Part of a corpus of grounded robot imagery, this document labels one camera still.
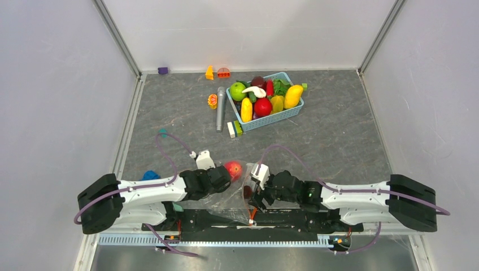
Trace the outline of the red toy apple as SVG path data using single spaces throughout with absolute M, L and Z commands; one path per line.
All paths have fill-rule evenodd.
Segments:
M 224 167 L 230 174 L 231 182 L 236 182 L 241 178 L 243 174 L 243 167 L 240 162 L 234 160 L 228 161 L 224 164 Z

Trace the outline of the clear zip top bag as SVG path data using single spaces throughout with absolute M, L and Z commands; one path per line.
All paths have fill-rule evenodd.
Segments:
M 210 195 L 204 200 L 206 210 L 216 216 L 239 222 L 243 225 L 252 225 L 252 217 L 255 214 L 254 208 L 248 204 L 249 199 L 243 197 L 243 187 L 250 186 L 252 190 L 256 183 L 251 179 L 250 173 L 254 163 L 241 160 L 243 174 L 236 182 L 231 182 L 229 188 L 224 192 Z

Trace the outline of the red toy tomato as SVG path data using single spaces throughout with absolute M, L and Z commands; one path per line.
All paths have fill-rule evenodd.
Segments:
M 272 103 L 268 98 L 259 98 L 254 104 L 254 113 L 257 117 L 269 116 L 272 112 Z

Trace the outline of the green toy cucumber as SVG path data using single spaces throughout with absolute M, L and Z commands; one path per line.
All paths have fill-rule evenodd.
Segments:
M 249 87 L 251 86 L 251 85 L 250 85 L 248 82 L 246 82 L 246 81 L 237 80 L 237 82 L 242 83 L 246 88 L 249 88 Z M 249 92 L 247 92 L 246 94 L 247 94 L 247 97 L 249 98 L 249 100 L 250 100 L 251 103 L 255 103 L 255 102 L 256 102 L 257 97 L 255 96 L 254 92 L 249 91 Z

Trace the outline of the yellow-green toy fruit slice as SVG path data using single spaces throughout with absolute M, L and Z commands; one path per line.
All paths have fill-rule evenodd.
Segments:
M 270 102 L 272 104 L 272 115 L 284 110 L 284 96 L 275 95 L 271 98 Z

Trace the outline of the yellow toy mango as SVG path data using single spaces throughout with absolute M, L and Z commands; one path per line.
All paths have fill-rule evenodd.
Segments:
M 290 109 L 300 102 L 304 87 L 302 85 L 293 85 L 288 88 L 284 98 L 284 109 Z

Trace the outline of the white toy garlic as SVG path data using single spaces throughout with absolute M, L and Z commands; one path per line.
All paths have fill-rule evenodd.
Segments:
M 242 90 L 242 93 L 253 93 L 257 98 L 265 98 L 267 96 L 266 91 L 257 86 L 246 88 Z

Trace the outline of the dark red toy peach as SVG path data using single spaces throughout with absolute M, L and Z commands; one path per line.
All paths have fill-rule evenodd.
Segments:
M 263 90 L 266 90 L 267 81 L 262 76 L 256 76 L 251 80 L 250 86 L 257 86 L 259 88 L 262 88 Z

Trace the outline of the red toy chili pepper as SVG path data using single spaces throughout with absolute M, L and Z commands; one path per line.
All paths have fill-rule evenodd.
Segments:
M 268 99 L 272 98 L 275 94 L 273 81 L 268 79 L 265 83 L 265 92 Z

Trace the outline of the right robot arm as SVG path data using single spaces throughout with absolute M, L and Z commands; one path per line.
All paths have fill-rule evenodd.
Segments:
M 398 222 L 420 232 L 437 231 L 436 192 L 401 174 L 369 185 L 338 185 L 302 181 L 289 171 L 250 173 L 257 187 L 250 205 L 265 211 L 275 201 L 295 203 L 309 213 L 326 211 L 333 230 L 369 222 Z

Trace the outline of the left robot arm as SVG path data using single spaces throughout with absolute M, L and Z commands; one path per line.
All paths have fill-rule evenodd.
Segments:
M 74 218 L 84 234 L 97 234 L 119 224 L 159 225 L 171 230 L 177 214 L 167 203 L 201 200 L 224 192 L 232 183 L 224 166 L 186 170 L 162 179 L 118 180 L 105 174 L 77 196 L 79 212 Z

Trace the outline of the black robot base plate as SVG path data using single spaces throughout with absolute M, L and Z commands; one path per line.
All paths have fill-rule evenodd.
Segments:
M 298 208 L 257 211 L 253 218 L 244 209 L 224 209 L 218 213 L 206 209 L 177 211 L 166 205 L 166 219 L 152 229 L 176 231 L 182 241 L 260 242 L 313 241 L 318 234 L 361 233 L 362 223 L 348 225 L 338 211 L 307 212 Z

